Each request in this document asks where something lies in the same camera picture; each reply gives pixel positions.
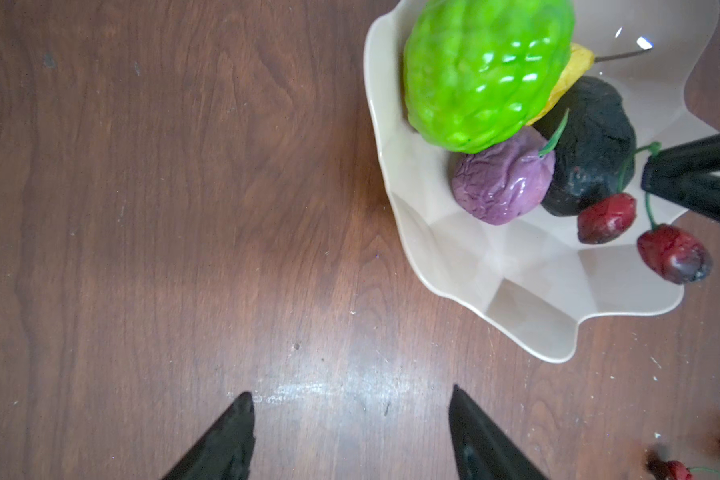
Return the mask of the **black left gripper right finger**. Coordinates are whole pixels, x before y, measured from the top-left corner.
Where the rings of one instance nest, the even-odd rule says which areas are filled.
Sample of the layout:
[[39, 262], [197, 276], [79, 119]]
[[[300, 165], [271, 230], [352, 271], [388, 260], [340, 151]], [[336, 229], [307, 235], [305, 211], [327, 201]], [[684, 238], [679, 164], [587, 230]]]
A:
[[448, 420], [461, 480], [547, 480], [547, 477], [461, 389], [453, 387]]

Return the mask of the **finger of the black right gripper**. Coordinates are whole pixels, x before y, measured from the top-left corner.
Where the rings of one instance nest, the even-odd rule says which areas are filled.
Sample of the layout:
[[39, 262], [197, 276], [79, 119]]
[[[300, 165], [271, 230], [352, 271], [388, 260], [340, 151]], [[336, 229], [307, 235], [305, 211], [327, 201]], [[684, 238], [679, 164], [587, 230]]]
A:
[[651, 154], [642, 179], [720, 172], [720, 133]]
[[720, 223], [720, 177], [717, 175], [669, 177], [644, 173], [641, 188], [648, 194]]

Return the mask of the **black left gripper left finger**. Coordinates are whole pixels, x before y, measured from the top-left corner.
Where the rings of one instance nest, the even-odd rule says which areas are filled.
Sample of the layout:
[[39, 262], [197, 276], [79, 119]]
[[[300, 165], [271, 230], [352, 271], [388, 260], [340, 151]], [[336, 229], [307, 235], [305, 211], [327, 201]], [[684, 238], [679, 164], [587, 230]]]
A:
[[252, 394], [241, 393], [163, 476], [165, 480], [246, 480], [255, 447]]

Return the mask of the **dark fake avocado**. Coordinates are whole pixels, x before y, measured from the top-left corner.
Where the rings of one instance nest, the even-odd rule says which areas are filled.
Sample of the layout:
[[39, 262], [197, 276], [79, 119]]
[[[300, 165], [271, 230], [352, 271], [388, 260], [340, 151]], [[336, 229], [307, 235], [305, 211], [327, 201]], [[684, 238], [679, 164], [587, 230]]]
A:
[[533, 127], [552, 135], [564, 115], [556, 163], [542, 207], [558, 217], [576, 216], [622, 190], [633, 178], [635, 130], [623, 99], [609, 83], [584, 76]]

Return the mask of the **yellow fake lemon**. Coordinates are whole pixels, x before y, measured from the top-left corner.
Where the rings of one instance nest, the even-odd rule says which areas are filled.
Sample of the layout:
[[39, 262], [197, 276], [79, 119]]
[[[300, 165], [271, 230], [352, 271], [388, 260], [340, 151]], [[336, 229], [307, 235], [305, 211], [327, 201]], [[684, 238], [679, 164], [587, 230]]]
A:
[[597, 56], [592, 50], [580, 45], [578, 43], [571, 44], [570, 58], [567, 65], [563, 69], [560, 77], [558, 78], [555, 86], [553, 87], [546, 105], [542, 110], [531, 120], [526, 123], [526, 126], [531, 126], [538, 120], [543, 118], [549, 113], [556, 104], [560, 101], [565, 93], [567, 93], [572, 86], [587, 72], [595, 63], [608, 62], [614, 60], [621, 60], [630, 57], [639, 56], [648, 53], [653, 49], [652, 46], [648, 46], [646, 49], [640, 48], [639, 50]]

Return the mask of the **purple fake passion fruit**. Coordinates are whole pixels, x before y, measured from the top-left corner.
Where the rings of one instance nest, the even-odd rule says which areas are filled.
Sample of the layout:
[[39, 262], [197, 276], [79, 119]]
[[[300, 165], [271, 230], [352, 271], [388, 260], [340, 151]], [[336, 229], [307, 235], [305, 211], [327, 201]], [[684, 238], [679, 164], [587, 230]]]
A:
[[493, 226], [507, 224], [540, 205], [551, 185], [554, 149], [568, 116], [563, 115], [549, 138], [527, 126], [486, 150], [463, 156], [451, 178], [458, 205]]

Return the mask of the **green bumpy fake fruit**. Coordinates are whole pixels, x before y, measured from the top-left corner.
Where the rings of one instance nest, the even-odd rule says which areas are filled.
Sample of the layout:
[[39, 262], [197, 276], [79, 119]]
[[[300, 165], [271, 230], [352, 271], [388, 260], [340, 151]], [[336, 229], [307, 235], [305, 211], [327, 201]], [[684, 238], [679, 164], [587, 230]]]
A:
[[541, 112], [571, 55], [569, 1], [430, 1], [403, 52], [410, 125], [429, 143], [473, 154]]

